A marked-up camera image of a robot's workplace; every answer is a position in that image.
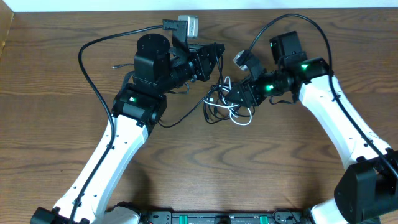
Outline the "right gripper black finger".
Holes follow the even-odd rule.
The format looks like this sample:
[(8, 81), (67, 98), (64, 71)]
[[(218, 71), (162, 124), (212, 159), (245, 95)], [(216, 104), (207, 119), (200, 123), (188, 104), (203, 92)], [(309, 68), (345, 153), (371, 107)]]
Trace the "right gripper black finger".
[(248, 90), (248, 82), (235, 82), (229, 91), (229, 95), (243, 95)]
[(237, 93), (228, 93), (225, 96), (226, 101), (228, 101), (229, 103), (233, 103), (235, 105), (240, 105), (241, 104), (241, 97), (239, 94)]

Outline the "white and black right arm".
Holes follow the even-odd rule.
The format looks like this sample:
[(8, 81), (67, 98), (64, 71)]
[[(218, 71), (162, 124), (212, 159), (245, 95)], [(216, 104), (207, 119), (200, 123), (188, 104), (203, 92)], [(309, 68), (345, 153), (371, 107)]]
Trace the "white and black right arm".
[(268, 72), (250, 51), (235, 64), (249, 72), (234, 83), (226, 100), (250, 108), (291, 92), (316, 117), (331, 139), (344, 167), (333, 198), (313, 206), (303, 223), (376, 223), (397, 210), (397, 151), (364, 122), (342, 92), (323, 58), (308, 58), (298, 34), (289, 32), (270, 41), (277, 69)]

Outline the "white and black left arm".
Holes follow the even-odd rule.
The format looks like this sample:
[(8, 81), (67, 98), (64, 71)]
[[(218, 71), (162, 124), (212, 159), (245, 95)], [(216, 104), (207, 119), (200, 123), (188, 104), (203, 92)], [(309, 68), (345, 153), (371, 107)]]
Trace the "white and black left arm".
[(188, 80), (207, 81), (225, 51), (223, 44), (188, 44), (146, 34), (137, 41), (134, 70), (123, 81), (108, 124), (82, 172), (53, 209), (39, 207), (31, 223), (139, 223), (141, 214), (123, 204), (106, 207), (127, 165), (147, 141), (167, 107), (166, 93)]

